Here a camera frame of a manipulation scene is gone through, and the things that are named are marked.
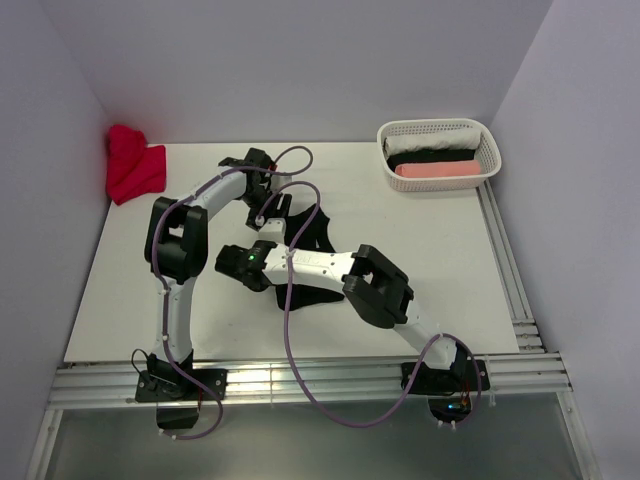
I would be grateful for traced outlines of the black t-shirt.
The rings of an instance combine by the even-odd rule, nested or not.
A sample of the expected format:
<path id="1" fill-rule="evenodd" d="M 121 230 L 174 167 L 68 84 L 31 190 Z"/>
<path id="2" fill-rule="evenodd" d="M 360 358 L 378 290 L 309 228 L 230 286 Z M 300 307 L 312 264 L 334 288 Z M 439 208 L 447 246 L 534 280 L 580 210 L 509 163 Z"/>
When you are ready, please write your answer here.
<path id="1" fill-rule="evenodd" d="M 289 215 L 285 218 L 286 229 L 284 241 L 289 245 L 299 229 L 311 219 L 310 224 L 298 239 L 296 247 L 314 252 L 335 253 L 336 250 L 331 244 L 328 235 L 330 219 L 321 208 L 319 208 L 316 215 L 313 216 L 312 213 L 315 208 L 316 204 L 313 204 L 303 212 L 296 215 Z M 313 305 L 342 302 L 344 299 L 345 296 L 342 293 L 330 289 L 294 283 L 292 286 L 290 310 L 295 311 Z"/>
<path id="2" fill-rule="evenodd" d="M 394 171 L 398 166 L 403 164 L 430 164 L 439 162 L 459 162 L 473 160 L 475 151 L 472 149 L 461 150 L 430 150 L 422 149 L 416 151 L 407 151 L 389 155 L 387 158 L 388 167 Z"/>

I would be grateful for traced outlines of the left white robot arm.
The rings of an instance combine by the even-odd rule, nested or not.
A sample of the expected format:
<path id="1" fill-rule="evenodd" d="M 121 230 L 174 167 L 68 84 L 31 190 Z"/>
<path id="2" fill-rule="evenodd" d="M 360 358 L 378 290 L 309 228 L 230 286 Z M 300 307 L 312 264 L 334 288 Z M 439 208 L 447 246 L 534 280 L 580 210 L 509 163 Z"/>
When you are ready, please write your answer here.
<path id="1" fill-rule="evenodd" d="M 251 148 L 244 158 L 228 157 L 219 163 L 214 178 L 178 198 L 158 198 L 152 207 L 144 249 L 160 297 L 156 340 L 145 356 L 138 395 L 153 400 L 184 400 L 197 390 L 193 373 L 191 310 L 197 277 L 208 260 L 208 224 L 235 200 L 249 207 L 247 225 L 256 230 L 257 219 L 283 217 L 291 204 L 289 194 L 277 194 L 271 180 L 277 176 L 278 158 Z"/>

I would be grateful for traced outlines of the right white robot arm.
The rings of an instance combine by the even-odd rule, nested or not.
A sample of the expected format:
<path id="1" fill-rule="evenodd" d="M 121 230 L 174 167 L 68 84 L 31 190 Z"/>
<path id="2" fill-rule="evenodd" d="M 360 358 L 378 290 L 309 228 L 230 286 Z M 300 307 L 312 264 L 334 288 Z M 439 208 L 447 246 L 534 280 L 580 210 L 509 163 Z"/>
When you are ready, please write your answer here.
<path id="1" fill-rule="evenodd" d="M 394 330 L 416 351 L 433 340 L 423 371 L 438 390 L 455 389 L 467 377 L 467 354 L 460 343 L 427 318 L 408 276 L 370 245 L 346 253 L 292 249 L 266 240 L 249 249 L 226 245 L 215 270 L 254 292 L 295 285 L 340 293 L 364 322 Z"/>

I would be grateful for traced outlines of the red t-shirt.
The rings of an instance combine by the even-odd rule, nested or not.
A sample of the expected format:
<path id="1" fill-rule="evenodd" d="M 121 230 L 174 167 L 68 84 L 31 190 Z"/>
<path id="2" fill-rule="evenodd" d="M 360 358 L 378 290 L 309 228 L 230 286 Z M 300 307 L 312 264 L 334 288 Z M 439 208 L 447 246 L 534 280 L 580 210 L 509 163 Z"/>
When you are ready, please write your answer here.
<path id="1" fill-rule="evenodd" d="M 149 146 L 142 131 L 113 125 L 107 133 L 106 192 L 118 206 L 167 184 L 166 147 Z"/>

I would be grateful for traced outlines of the rolled black t-shirt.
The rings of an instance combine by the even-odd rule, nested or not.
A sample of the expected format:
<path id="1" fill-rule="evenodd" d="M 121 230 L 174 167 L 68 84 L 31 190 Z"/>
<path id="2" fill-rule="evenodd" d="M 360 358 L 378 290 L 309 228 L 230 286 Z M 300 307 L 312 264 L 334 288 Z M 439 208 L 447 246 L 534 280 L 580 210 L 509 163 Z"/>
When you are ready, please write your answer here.
<path id="1" fill-rule="evenodd" d="M 403 164 L 430 164 L 439 162 L 459 162 L 473 160 L 475 151 L 472 149 L 461 150 L 430 150 L 422 149 L 416 151 L 407 151 L 389 155 L 387 158 L 388 167 L 394 171 L 398 166 Z"/>

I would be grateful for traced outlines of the rolled pink t-shirt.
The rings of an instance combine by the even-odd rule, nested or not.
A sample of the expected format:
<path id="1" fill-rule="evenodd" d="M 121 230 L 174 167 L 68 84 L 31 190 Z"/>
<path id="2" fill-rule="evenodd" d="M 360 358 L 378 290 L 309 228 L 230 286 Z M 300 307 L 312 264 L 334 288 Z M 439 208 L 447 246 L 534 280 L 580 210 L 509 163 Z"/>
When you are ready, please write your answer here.
<path id="1" fill-rule="evenodd" d="M 404 163 L 398 165 L 394 173 L 404 178 L 446 178 L 474 176 L 483 173 L 477 160 L 433 163 Z"/>

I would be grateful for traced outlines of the rolled white t-shirt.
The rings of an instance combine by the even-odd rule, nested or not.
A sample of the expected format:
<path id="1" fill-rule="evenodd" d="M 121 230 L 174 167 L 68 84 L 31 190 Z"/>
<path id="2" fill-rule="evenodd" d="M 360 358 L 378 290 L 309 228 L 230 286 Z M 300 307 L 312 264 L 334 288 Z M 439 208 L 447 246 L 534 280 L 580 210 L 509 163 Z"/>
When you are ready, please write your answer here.
<path id="1" fill-rule="evenodd" d="M 383 147 L 388 155 L 421 150 L 475 150 L 480 145 L 482 133 L 477 129 L 456 129 L 425 134 L 388 136 Z"/>

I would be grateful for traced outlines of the white plastic basket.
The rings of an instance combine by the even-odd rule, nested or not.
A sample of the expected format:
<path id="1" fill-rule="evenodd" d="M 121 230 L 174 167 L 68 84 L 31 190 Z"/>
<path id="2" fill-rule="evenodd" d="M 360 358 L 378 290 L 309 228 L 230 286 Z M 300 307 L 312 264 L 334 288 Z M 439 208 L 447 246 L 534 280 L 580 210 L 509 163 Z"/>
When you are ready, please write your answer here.
<path id="1" fill-rule="evenodd" d="M 471 130 L 480 136 L 474 159 L 481 166 L 476 175 L 448 176 L 439 178 L 406 178 L 394 172 L 388 165 L 387 141 L 406 135 L 440 134 Z M 377 149 L 387 183 L 399 192 L 432 192 L 464 190 L 479 187 L 485 180 L 496 175 L 502 167 L 502 158 L 490 130 L 482 123 L 468 118 L 438 118 L 398 120 L 383 124 L 377 132 Z"/>

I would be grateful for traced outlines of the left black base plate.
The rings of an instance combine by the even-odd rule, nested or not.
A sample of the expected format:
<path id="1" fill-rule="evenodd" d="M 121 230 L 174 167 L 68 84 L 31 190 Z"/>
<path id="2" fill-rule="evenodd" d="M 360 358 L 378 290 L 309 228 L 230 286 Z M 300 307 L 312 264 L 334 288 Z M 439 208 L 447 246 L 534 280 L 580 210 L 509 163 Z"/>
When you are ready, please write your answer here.
<path id="1" fill-rule="evenodd" d="M 177 385 L 151 377 L 147 371 L 139 376 L 134 401 L 156 406 L 156 424 L 159 428 L 188 430 L 196 425 L 205 401 L 223 400 L 227 386 L 225 369 L 196 369 L 191 375 L 212 393 L 180 378 Z"/>

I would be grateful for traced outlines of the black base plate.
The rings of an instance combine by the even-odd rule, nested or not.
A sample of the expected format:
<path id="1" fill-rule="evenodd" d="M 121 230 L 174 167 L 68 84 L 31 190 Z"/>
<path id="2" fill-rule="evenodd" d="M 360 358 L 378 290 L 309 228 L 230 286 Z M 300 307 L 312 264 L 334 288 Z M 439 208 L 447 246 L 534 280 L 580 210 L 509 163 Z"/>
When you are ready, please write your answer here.
<path id="1" fill-rule="evenodd" d="M 484 361 L 475 369 L 470 359 L 450 370 L 436 370 L 422 363 L 409 394 L 426 396 L 431 414 L 443 423 L 458 423 L 473 410 L 477 392 L 490 390 L 491 384 Z"/>
<path id="2" fill-rule="evenodd" d="M 191 375 L 212 393 L 180 378 L 177 385 L 151 377 L 147 371 L 139 376 L 134 401 L 156 406 L 156 424 L 159 428 L 188 430 L 196 425 L 205 401 L 223 400 L 227 386 L 225 369 L 196 369 Z"/>

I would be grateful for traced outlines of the aluminium mounting rail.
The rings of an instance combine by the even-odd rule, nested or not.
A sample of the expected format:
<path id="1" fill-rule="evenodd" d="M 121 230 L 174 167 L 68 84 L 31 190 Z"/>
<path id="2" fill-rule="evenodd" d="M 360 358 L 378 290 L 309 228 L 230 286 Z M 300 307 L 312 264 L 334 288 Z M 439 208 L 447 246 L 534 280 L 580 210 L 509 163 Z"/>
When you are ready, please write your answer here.
<path id="1" fill-rule="evenodd" d="M 408 357 L 354 357 L 296 362 L 307 388 L 321 402 L 390 400 L 401 393 L 401 364 Z M 564 393 L 572 390 L 558 353 L 488 355 L 484 377 L 492 395 Z M 197 362 L 196 370 L 227 372 L 226 405 L 305 403 L 307 397 L 285 360 Z M 81 364 L 54 376 L 47 407 L 58 410 L 137 407 L 137 374 L 128 363 Z"/>

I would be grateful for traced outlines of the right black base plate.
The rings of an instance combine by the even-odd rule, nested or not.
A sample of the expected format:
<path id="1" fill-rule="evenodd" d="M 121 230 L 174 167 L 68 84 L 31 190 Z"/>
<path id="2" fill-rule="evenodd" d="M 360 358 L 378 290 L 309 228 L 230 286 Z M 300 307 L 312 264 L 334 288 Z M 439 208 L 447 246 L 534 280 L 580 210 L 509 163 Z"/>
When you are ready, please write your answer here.
<path id="1" fill-rule="evenodd" d="M 470 359 L 450 370 L 436 370 L 422 363 L 409 394 L 426 396 L 431 414 L 443 423 L 458 423 L 473 410 L 477 392 L 490 390 L 491 384 L 484 361 L 475 369 Z"/>

